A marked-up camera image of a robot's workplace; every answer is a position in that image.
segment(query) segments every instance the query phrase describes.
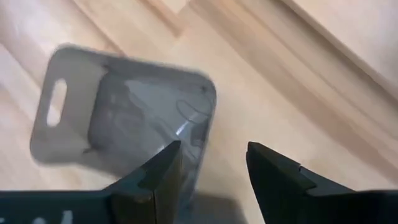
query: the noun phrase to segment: floor plank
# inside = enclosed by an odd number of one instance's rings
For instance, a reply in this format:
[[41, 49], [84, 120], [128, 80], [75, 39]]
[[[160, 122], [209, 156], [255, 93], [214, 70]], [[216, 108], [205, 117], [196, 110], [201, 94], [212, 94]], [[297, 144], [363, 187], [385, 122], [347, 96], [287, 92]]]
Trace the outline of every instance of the floor plank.
[[397, 1], [283, 2], [398, 98]]

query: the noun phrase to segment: wooden board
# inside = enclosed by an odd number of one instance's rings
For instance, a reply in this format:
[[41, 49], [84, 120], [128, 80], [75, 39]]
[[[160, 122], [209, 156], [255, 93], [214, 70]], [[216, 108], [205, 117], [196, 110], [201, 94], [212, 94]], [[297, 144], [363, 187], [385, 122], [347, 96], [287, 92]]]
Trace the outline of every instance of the wooden board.
[[397, 1], [283, 2], [398, 98]]
[[112, 181], [30, 157], [45, 65], [65, 42], [199, 69], [214, 81], [216, 114], [195, 201], [208, 220], [198, 223], [264, 222], [246, 169], [248, 141], [356, 190], [398, 187], [395, 99], [280, 1], [0, 0], [0, 15], [0, 164], [8, 164], [0, 178], [13, 183], [2, 189]]

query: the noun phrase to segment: blurry object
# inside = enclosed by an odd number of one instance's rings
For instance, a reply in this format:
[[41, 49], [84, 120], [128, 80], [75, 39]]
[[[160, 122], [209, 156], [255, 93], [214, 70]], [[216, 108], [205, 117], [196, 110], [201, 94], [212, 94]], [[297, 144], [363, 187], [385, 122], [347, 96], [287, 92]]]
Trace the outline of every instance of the blurry object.
[[[53, 89], [66, 83], [63, 108]], [[49, 62], [30, 149], [44, 163], [76, 162], [118, 177], [181, 141], [181, 205], [195, 186], [216, 103], [203, 75], [76, 47]], [[48, 124], [52, 111], [59, 122]]]

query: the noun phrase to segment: wooden floor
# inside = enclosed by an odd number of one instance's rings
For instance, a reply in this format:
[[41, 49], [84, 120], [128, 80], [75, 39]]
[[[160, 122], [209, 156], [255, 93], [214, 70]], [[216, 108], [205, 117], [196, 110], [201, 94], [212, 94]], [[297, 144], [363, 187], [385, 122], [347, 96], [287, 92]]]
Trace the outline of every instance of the wooden floor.
[[398, 186], [396, 100], [280, 1], [0, 0], [0, 41], [0, 189], [98, 189], [114, 179], [30, 155], [46, 64], [64, 43], [211, 77], [218, 102], [197, 187], [216, 223], [231, 210], [241, 217], [229, 223], [263, 223], [248, 141], [356, 190]]
[[398, 99], [398, 2], [282, 0]]

